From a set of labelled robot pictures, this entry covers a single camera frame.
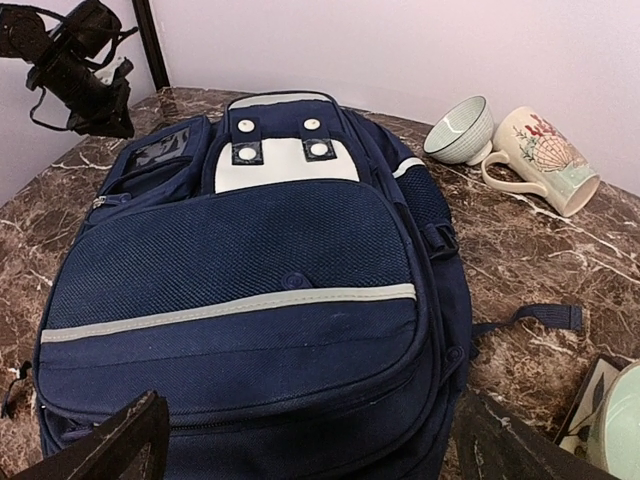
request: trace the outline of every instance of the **navy blue backpack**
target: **navy blue backpack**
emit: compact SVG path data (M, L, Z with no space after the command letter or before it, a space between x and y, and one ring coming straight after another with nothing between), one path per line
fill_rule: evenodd
M319 93L257 95L126 147L35 352L45 455L146 390L170 479L436 479L471 302L447 202Z

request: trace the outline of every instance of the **marble countertop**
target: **marble countertop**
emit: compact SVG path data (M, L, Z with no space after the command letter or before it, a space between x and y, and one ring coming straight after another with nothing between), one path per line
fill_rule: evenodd
M132 109L137 136L197 114L216 118L238 95L183 88L155 94ZM424 158L428 125L366 116ZM0 208L0 392L13 377L8 369L31 358L52 279L126 143L83 140ZM478 168L425 161L451 204L475 322L505 321L523 303L584 308L580 333L531 320L477 342L470 386L552 438L597 354L640 357L640 199L603 183L583 211L565 219L539 199L490 189ZM0 468L9 475L41 455L31 380L16 396L14 420L0 420ZM454 449L442 478L460 478Z

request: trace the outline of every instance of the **white panel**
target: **white panel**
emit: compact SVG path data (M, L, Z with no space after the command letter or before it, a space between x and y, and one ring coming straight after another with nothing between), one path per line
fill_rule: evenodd
M298 138L268 138L262 141L264 165L233 165L231 144L222 149L215 173L216 193L311 178L341 178L358 181L358 171L345 146L332 140L337 158L308 162Z

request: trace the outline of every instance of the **backpack strap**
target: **backpack strap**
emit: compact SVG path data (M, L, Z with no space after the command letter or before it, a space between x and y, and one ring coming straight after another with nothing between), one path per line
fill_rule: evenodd
M534 303L520 307L509 321L505 323L479 323L472 327L473 338L493 332L498 328L514 325L523 318L533 317L548 328L560 330L582 329L582 307L578 305L558 305L551 303ZM471 358L478 356L478 349L471 348Z

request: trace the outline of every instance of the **gray reflective strip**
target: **gray reflective strip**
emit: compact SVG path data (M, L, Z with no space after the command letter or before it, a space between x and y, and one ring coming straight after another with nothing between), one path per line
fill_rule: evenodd
M192 308L179 312L160 313L145 317L98 323L83 327L43 330L41 343L68 342L80 338L98 337L113 333L128 332L141 328L158 327L172 323L215 318L235 313L255 312L272 308L307 305L325 302L376 302L398 298L416 299L416 290L410 283L368 288L315 288L309 290L288 290L286 292L265 293L253 297L240 298L231 302L207 307Z
M393 178L400 178L402 175L407 173L411 167L426 167L424 162L417 157L411 157L404 160L399 166L398 169L393 172Z
M275 105L276 103L297 102L299 100L331 101L329 97L321 93L278 93L274 95L256 95L255 97L241 98L231 103L229 110L253 107L254 105Z

